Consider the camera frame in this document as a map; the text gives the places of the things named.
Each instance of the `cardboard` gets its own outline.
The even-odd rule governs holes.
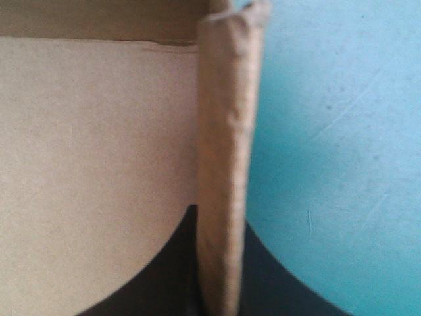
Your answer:
[[[235,316],[245,196],[264,25],[270,5],[211,14],[199,25],[199,281],[211,316]]]
[[[0,0],[0,315],[89,309],[197,202],[207,311],[236,315],[267,15],[262,1]]]
[[[0,0],[0,36],[195,41],[208,0]]]
[[[195,203],[196,48],[0,38],[0,315],[74,315]]]

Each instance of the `scratch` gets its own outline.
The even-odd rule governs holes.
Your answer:
[[[357,96],[352,99],[348,106],[344,108],[333,120],[331,120],[327,125],[322,127],[319,131],[317,131],[313,136],[309,138],[309,140],[315,140],[319,136],[321,136],[325,131],[329,130],[331,127],[333,127],[336,123],[338,123],[350,110],[353,109],[353,107],[357,104],[357,102],[363,98],[372,88],[372,86],[377,82],[378,78],[380,77],[380,74],[383,72],[384,68],[391,62],[391,56],[394,56],[396,51],[402,47],[401,41],[386,55],[386,58],[384,61],[380,64],[380,66],[376,69],[374,75],[369,79],[365,87],[363,87],[362,91],[357,94]]]
[[[380,209],[380,205],[384,202],[384,200],[388,197],[388,194],[383,194],[381,197],[377,199],[375,204],[370,208],[369,212],[366,215],[366,218],[363,222],[363,224],[360,226],[360,229],[358,231],[355,231],[353,234],[353,237],[351,238],[350,245],[354,246],[354,243],[357,240],[357,237],[359,236],[360,232],[364,231],[367,227],[367,225],[374,219],[374,217],[377,215],[378,210]]]
[[[307,211],[307,224],[309,225],[309,234],[310,237],[313,235],[313,219],[311,217],[311,211]]]

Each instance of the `cardboard tube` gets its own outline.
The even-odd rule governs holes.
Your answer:
[[[199,282],[210,316],[237,315],[264,26],[255,1],[199,25]]]

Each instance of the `black surface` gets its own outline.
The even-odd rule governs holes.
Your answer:
[[[315,294],[265,248],[251,227],[245,233],[241,316],[346,316]]]
[[[79,316],[197,315],[196,214],[189,207],[167,244],[138,275]]]
[[[205,316],[197,285],[197,208],[129,283],[79,316]],[[249,225],[239,316],[346,316],[281,266]]]

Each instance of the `blue wall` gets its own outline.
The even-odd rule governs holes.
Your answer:
[[[346,311],[421,315],[421,2],[273,5],[248,219]]]

